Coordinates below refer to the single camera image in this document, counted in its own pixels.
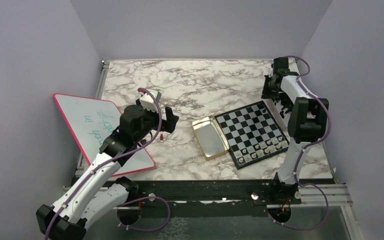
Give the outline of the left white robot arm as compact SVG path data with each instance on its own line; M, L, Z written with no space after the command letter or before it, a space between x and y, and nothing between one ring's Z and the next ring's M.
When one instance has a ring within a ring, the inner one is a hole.
M150 142L141 144L151 131L173 133L179 117L170 107L147 110L140 104L129 105L119 118L119 125L103 141L95 160L75 184L51 206L43 204L36 211L40 231L46 240L82 240L89 227L116 206L140 203L139 186L123 176L101 195L97 192L130 157Z

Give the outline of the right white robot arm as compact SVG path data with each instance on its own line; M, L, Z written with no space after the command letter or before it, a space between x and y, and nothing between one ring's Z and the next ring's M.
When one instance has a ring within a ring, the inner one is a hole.
M329 129L326 98L318 98L302 82L301 75L289 68L289 56L272 62L272 74L266 75L261 98L279 102L290 111L287 132L289 147L280 170L269 184L269 199L280 204L291 200L299 186L299 174L310 148L326 139Z

